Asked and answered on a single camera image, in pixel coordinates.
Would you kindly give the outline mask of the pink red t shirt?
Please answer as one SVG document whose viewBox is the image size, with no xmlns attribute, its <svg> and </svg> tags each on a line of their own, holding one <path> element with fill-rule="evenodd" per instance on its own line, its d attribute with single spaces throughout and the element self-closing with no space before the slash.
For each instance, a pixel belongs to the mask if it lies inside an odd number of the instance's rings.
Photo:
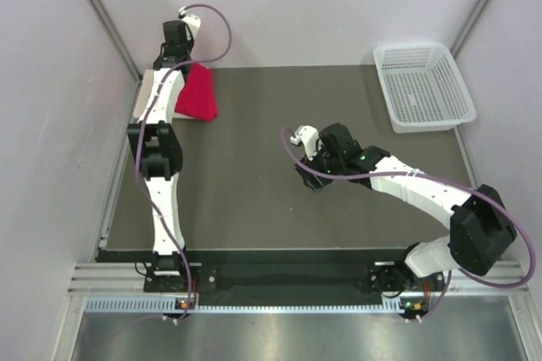
<svg viewBox="0 0 542 361">
<path fill-rule="evenodd" d="M 193 64 L 174 107 L 177 114 L 210 122 L 218 116 L 213 72 L 202 64 Z"/>
</svg>

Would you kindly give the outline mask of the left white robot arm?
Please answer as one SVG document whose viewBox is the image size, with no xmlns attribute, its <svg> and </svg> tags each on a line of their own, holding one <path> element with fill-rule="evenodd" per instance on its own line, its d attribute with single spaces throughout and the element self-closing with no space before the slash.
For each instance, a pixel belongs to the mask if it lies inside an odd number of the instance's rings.
<svg viewBox="0 0 542 361">
<path fill-rule="evenodd" d="M 139 97 L 141 111 L 128 125 L 127 136 L 135 161 L 138 185 L 149 198 L 154 229 L 152 258 L 147 278 L 183 290 L 191 283 L 191 268 L 184 264 L 185 239 L 180 230 L 177 185 L 183 152 L 174 133 L 174 108 L 185 86 L 194 39 L 201 27 L 194 14 L 163 23 L 164 41 L 153 63 L 152 87 Z"/>
</svg>

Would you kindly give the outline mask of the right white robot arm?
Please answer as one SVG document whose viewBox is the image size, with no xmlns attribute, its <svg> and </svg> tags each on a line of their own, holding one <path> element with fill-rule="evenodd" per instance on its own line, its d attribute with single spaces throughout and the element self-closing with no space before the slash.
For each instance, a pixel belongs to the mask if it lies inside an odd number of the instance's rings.
<svg viewBox="0 0 542 361">
<path fill-rule="evenodd" d="M 289 142 L 304 150 L 295 169 L 313 191 L 345 177 L 419 209 L 449 231 L 431 242 L 413 243 L 387 269 L 407 290 L 417 288 L 428 276 L 454 269 L 484 276 L 517 238 L 494 188 L 462 190 L 430 180 L 380 147 L 362 147 L 343 124 L 321 131 L 302 125 L 291 133 Z"/>
</svg>

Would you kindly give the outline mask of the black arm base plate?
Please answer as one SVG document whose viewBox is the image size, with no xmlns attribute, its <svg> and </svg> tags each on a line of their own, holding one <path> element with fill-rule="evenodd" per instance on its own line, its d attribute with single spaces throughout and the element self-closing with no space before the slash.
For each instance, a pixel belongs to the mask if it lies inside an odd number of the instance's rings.
<svg viewBox="0 0 542 361">
<path fill-rule="evenodd" d="M 389 292 L 393 297 L 406 291 L 436 292 L 445 286 L 442 274 L 419 279 L 403 269 L 367 262 L 286 262 L 286 263 L 205 263 L 191 266 L 173 275 L 159 269 L 147 271 L 146 292 L 189 292 L 211 294 L 230 292 L 236 287 L 257 291 L 292 287 L 344 287 L 367 294 Z"/>
</svg>

